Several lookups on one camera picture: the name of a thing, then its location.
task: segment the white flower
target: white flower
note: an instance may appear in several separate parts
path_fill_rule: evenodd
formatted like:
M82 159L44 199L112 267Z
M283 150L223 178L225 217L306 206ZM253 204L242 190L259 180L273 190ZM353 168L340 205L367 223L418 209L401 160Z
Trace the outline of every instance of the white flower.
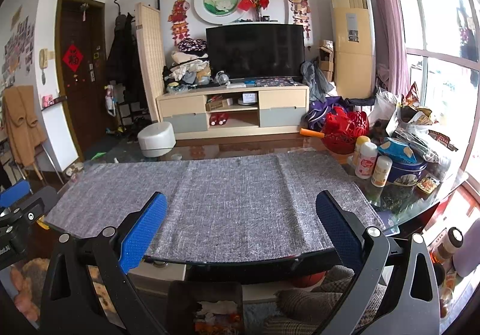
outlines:
M231 3L229 0L224 0L215 3L215 8L219 11L229 11L232 10L235 5Z

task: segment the red basket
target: red basket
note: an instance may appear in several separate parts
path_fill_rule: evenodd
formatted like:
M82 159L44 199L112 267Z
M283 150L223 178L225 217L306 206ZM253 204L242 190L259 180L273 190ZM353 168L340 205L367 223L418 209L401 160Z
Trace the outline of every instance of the red basket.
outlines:
M353 153L357 138L368 134L370 129L365 112L349 112L347 116L352 121L348 131L326 134L322 139L327 149L340 155Z

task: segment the gray drawer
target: gray drawer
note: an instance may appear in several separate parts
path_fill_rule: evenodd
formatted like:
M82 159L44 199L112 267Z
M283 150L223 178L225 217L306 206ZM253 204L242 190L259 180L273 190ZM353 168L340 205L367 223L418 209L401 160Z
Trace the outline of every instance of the gray drawer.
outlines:
M304 107L260 109L260 127L288 127L292 125L300 125L304 115Z
M202 132L208 129L206 113L179 114L164 117L163 120L172 123L175 133Z

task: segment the vase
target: vase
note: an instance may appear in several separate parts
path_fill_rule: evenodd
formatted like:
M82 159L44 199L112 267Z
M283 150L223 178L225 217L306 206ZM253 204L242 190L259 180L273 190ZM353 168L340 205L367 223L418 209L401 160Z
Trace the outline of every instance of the vase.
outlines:
M262 7L258 6L255 8L255 22L261 22L262 21Z

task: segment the tv stand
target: tv stand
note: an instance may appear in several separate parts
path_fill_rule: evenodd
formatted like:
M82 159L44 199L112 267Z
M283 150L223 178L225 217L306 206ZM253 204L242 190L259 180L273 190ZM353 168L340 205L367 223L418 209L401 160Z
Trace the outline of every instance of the tv stand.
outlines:
M255 92L255 105L239 105L244 92ZM208 112L209 95L222 94L233 98L234 104ZM270 135L298 132L308 112L308 86L249 87L227 89L226 86L202 88L157 98L161 121L171 122L177 140L214 137ZM228 121L221 126L210 125L213 113L228 113Z

